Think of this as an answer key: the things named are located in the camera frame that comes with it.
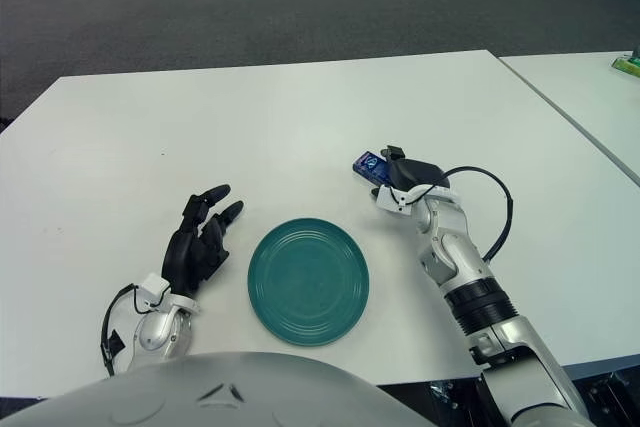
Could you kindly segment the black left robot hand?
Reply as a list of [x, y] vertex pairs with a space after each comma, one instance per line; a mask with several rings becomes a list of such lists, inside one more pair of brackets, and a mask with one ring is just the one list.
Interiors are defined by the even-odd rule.
[[208, 214], [230, 191], [230, 186], [223, 184], [188, 199], [162, 264], [161, 277], [169, 282], [173, 294], [194, 298], [200, 285], [229, 257], [223, 239], [244, 203], [236, 201], [220, 213]]

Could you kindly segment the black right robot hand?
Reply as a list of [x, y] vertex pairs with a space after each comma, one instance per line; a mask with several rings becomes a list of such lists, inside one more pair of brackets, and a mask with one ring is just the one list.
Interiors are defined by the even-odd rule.
[[428, 194], [450, 190], [440, 167], [409, 159], [400, 147], [389, 145], [380, 156], [368, 153], [362, 166], [375, 185], [376, 205], [386, 210], [408, 210]]

